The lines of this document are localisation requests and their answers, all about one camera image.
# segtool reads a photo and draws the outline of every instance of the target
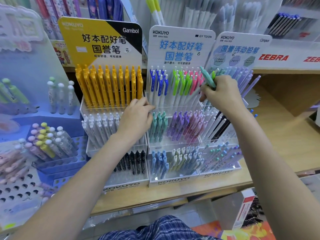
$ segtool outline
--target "floor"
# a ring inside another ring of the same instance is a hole
[[[208,199],[184,205],[177,210],[170,207],[112,219],[83,230],[77,240],[97,240],[101,235],[110,231],[136,229],[139,226],[149,225],[165,215],[176,216],[189,227],[196,227],[216,220],[211,201]]]

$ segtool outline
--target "person's right hand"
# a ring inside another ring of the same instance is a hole
[[[217,85],[215,91],[209,86],[201,86],[201,102],[207,98],[228,119],[246,110],[236,80],[232,79],[229,75],[221,75],[214,78],[214,83]]]

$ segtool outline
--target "person's left arm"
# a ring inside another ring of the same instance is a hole
[[[95,156],[13,236],[14,240],[76,239],[112,171],[152,122],[145,97],[134,99],[121,116],[118,131]]]

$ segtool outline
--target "blue plaid skirt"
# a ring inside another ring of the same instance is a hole
[[[163,216],[141,230],[113,231],[103,234],[99,240],[219,240],[203,236],[175,216]]]

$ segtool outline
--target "person's left hand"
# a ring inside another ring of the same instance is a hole
[[[150,105],[146,97],[133,99],[121,116],[117,133],[130,136],[136,142],[150,128],[153,117],[149,112],[153,109],[155,106]]]

